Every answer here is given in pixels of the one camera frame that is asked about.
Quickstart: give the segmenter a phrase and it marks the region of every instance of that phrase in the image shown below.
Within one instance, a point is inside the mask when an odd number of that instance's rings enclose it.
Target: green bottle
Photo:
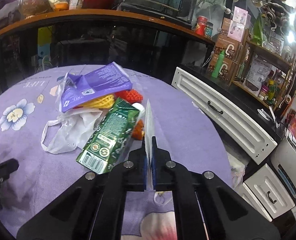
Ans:
[[[219,70],[220,70],[220,68],[223,64],[223,61],[224,61],[224,57],[225,57],[225,51],[222,50],[221,53],[219,54],[218,60],[217,60],[216,65],[214,67],[214,71],[211,74],[212,77],[214,77],[214,78],[218,77]]]

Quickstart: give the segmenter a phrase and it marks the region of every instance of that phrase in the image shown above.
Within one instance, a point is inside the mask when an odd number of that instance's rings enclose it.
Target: green juice box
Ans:
[[[131,137],[139,113],[137,108],[118,98],[76,161],[98,174],[110,171]]]

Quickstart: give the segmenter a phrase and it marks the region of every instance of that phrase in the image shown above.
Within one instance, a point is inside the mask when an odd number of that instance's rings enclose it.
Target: yellow foam net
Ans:
[[[112,107],[114,102],[115,102],[115,97],[114,95],[110,94],[100,98],[95,98],[79,106],[92,107],[92,108],[110,108]]]

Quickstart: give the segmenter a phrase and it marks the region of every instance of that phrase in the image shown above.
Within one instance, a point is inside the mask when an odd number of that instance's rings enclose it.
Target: purple snack bag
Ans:
[[[127,74],[115,62],[86,75],[67,73],[62,84],[64,89],[59,102],[59,111],[63,113],[92,99],[132,88]]]

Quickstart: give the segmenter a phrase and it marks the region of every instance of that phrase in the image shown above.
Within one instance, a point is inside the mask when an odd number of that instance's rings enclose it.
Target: red can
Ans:
[[[204,36],[205,28],[207,26],[208,19],[204,16],[198,16],[195,33]]]

